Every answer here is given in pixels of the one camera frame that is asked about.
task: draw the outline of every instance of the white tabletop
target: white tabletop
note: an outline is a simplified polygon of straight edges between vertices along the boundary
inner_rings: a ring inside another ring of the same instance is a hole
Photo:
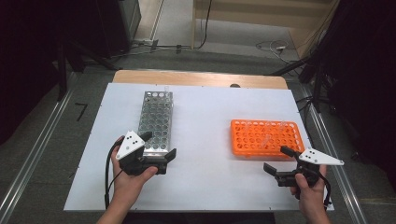
[[[164,91],[164,86],[108,84],[64,210],[105,210],[106,155],[121,135],[137,131],[145,91]],[[177,157],[166,175],[146,183],[132,210],[298,210],[289,189],[264,172],[263,160],[233,155],[230,133],[232,119],[294,121],[310,147],[291,91],[196,86],[169,86],[169,91],[174,94],[171,147]],[[296,166],[295,161],[268,163],[279,171]]]

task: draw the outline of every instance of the floor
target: floor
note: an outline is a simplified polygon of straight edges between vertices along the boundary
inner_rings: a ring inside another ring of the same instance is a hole
[[[191,42],[191,1],[145,0],[140,1],[142,14],[147,20],[142,21],[136,34],[136,40],[159,40],[159,45],[189,45]],[[196,23],[196,45],[201,43],[201,21]],[[270,44],[286,45],[287,50],[272,52]],[[138,48],[129,55],[115,60],[125,69],[168,69],[182,71],[224,72],[234,74],[264,75],[283,67],[282,60],[298,60],[293,50],[287,29],[209,21],[207,40],[199,52],[184,51],[175,54],[173,49],[155,53],[149,49]],[[94,123],[106,84],[111,82],[114,72],[104,69],[92,62],[84,74],[71,74],[71,90],[66,101],[57,103],[58,89],[55,87],[37,105],[25,119],[21,127],[2,146],[0,146],[0,194],[6,198],[7,193],[17,193],[11,200],[13,205],[7,207],[2,203],[0,223],[87,223],[94,222],[101,213],[65,213],[63,206],[79,159]],[[309,86],[298,82],[296,76],[300,69],[291,71],[283,77],[296,99],[305,97]],[[81,105],[88,105],[82,117]],[[62,114],[51,121],[54,108],[60,108]],[[336,148],[338,158],[346,162],[347,179],[360,202],[360,209],[365,215],[358,221],[351,218],[350,207],[345,203],[347,195],[334,187],[332,198],[336,211],[329,214],[334,223],[394,223],[396,195],[385,174],[372,164],[364,164],[350,159],[354,148],[350,145],[342,123],[331,115],[326,105],[319,115],[331,134],[332,147]],[[318,115],[311,112],[308,117],[307,130],[317,147],[325,146],[328,141],[318,132]],[[51,136],[41,134],[42,130]],[[33,166],[25,167],[29,155],[39,158]],[[335,186],[340,186],[336,173],[331,169],[329,178]],[[19,191],[9,187],[16,184],[18,177],[27,177],[27,183],[20,183]],[[276,223],[304,223],[299,212],[278,212]]]

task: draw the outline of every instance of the human hand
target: human hand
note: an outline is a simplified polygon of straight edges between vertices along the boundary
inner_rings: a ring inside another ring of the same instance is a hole
[[[111,153],[111,162],[113,163],[114,194],[111,203],[105,213],[97,223],[121,223],[134,205],[143,185],[157,174],[157,167],[149,167],[141,175],[127,175],[121,171],[120,163],[116,159],[120,146],[114,148]]]
[[[326,175],[326,165],[320,165],[320,173]],[[300,187],[300,210],[308,223],[330,223],[326,211],[323,207],[323,194],[325,183],[319,179],[314,187],[309,188],[305,177],[302,174],[295,175],[297,185]],[[297,193],[297,188],[290,188],[292,195]]]

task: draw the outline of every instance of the orange plastic rack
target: orange plastic rack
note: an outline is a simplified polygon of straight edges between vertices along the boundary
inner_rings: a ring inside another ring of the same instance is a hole
[[[281,146],[304,151],[297,124],[291,121],[233,119],[231,136],[236,156],[288,157]]]

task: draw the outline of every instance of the gray floor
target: gray floor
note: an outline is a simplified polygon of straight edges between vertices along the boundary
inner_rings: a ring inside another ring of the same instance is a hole
[[[166,17],[171,16],[163,12],[162,18]],[[184,38],[184,40],[175,39],[175,42],[170,42],[172,36],[166,36],[172,32],[169,32],[169,27],[164,29],[165,24],[160,23],[156,33],[156,37],[160,39],[160,44],[190,43],[183,42],[190,41],[190,37],[184,35],[173,35]],[[183,32],[190,31],[187,28],[181,30]],[[278,31],[271,33],[267,30],[266,36],[270,37],[263,38],[262,41],[288,38],[283,33],[281,36],[277,35],[280,33]],[[243,46],[240,41],[242,39],[244,37],[235,37],[234,40],[229,40],[232,42],[230,45],[242,50],[228,51],[230,46],[224,47],[216,44],[215,40],[208,39],[208,45],[205,45],[207,49],[202,49],[200,52],[182,51],[180,54],[176,54],[174,50],[166,50],[150,54],[126,55],[113,60],[113,63],[124,69],[162,69],[248,75],[267,75],[285,65],[270,51],[265,52],[256,49],[254,44],[249,44],[249,47]],[[254,40],[251,43],[261,41],[259,40],[260,36],[252,37],[252,39]],[[285,52],[284,56],[288,60],[296,59],[295,52],[291,54]],[[288,81],[288,86],[295,98],[300,99],[304,96],[304,93],[302,85],[297,81],[295,75],[294,72],[290,72],[283,77]],[[84,74],[78,74],[78,81],[74,86],[75,90],[8,223],[93,223],[99,218],[101,213],[66,213],[63,208],[73,181],[73,174],[78,168],[106,84],[111,82],[113,76],[114,71],[108,71],[101,65],[94,63],[88,63]],[[12,137],[0,146],[0,195],[2,197],[5,196],[7,188],[21,169],[24,160],[35,144],[35,140],[44,128],[56,105],[57,93],[58,88],[55,87],[41,100]],[[77,119],[82,108],[76,103],[88,104],[79,121]],[[322,109],[326,127],[331,134],[340,159],[346,162],[346,173],[361,201],[361,207],[368,223],[395,223],[396,194],[392,190],[386,175],[372,164],[363,164],[350,159],[354,148],[347,139],[341,121],[336,116],[330,115],[326,105],[322,105]],[[311,132],[315,145],[322,147],[312,119],[308,119],[308,131]],[[337,188],[337,181],[332,169],[329,171],[328,177],[333,185],[332,199],[335,206],[335,211],[329,214],[332,222],[352,223],[344,196]],[[276,212],[276,223],[304,223],[304,219],[299,212]]]

